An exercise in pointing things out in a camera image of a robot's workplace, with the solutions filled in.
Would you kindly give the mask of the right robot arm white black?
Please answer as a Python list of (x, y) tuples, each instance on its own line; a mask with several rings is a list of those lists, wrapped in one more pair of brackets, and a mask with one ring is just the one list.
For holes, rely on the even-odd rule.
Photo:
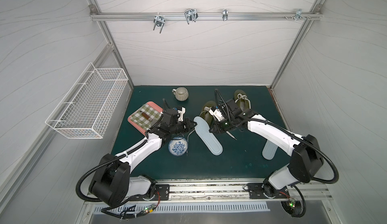
[(269, 198), (291, 184), (309, 183), (326, 162), (317, 139), (311, 135), (292, 133), (251, 109), (242, 110), (233, 101), (205, 109), (214, 117), (210, 132), (220, 134), (245, 128), (290, 156), (289, 164), (274, 171), (263, 181), (262, 190)]

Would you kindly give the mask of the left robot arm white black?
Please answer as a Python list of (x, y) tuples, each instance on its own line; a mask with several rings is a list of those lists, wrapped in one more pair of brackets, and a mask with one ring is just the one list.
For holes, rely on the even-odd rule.
[(125, 197), (144, 195), (151, 189), (152, 181), (146, 177), (131, 178), (132, 171), (153, 152), (159, 150), (175, 135), (183, 135), (197, 125), (184, 118), (184, 107), (164, 110), (159, 120), (146, 131), (143, 140), (117, 154), (106, 154), (91, 173), (89, 192), (94, 202), (118, 206)]

